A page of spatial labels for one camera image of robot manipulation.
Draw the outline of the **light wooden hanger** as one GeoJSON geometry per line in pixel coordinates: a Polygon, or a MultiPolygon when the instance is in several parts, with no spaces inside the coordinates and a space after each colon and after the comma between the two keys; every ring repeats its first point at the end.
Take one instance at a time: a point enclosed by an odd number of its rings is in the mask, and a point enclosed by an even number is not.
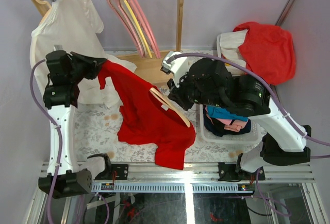
{"type": "Polygon", "coordinates": [[[191,127],[190,121],[176,108],[171,101],[163,94],[161,94],[156,88],[150,88],[149,92],[163,105],[167,106],[169,109],[174,111],[185,123],[185,125],[189,128],[191,127]]]}

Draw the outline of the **red t shirt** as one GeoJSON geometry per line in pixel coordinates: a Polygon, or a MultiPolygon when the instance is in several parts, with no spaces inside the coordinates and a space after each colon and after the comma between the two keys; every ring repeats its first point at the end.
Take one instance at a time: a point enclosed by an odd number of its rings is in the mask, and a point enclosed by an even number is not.
{"type": "Polygon", "coordinates": [[[131,145],[156,144],[155,164],[182,170],[185,152],[195,141],[192,123],[185,123],[175,111],[165,109],[150,92],[156,86],[123,66],[105,62],[98,74],[101,89],[108,78],[122,102],[118,140],[131,145]]]}

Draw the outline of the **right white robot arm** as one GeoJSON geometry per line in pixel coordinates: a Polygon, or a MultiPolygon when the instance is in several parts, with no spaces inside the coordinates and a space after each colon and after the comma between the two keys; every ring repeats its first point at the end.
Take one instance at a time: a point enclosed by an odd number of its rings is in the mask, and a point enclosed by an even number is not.
{"type": "Polygon", "coordinates": [[[229,113],[247,117],[267,132],[252,150],[238,156],[234,169],[220,177],[246,180],[257,175],[266,165],[290,166],[310,162],[307,147],[310,127],[300,126],[279,106],[269,85],[253,73],[233,76],[223,59],[199,55],[200,60],[188,64],[188,54],[174,52],[163,59],[161,70],[173,74],[167,85],[168,97],[189,110],[193,104],[223,108],[229,113]]]}

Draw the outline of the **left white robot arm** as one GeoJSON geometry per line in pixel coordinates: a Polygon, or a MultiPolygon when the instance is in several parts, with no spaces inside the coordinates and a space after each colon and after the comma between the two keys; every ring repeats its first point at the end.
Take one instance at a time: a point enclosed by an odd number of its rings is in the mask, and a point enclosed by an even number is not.
{"type": "Polygon", "coordinates": [[[89,156],[79,165],[73,143],[78,85],[83,79],[95,79],[106,61],[64,50],[46,55],[49,73],[41,109],[50,121],[51,150],[47,175],[38,180],[38,187],[54,199],[88,194],[94,179],[107,180],[112,176],[108,155],[89,156]]]}

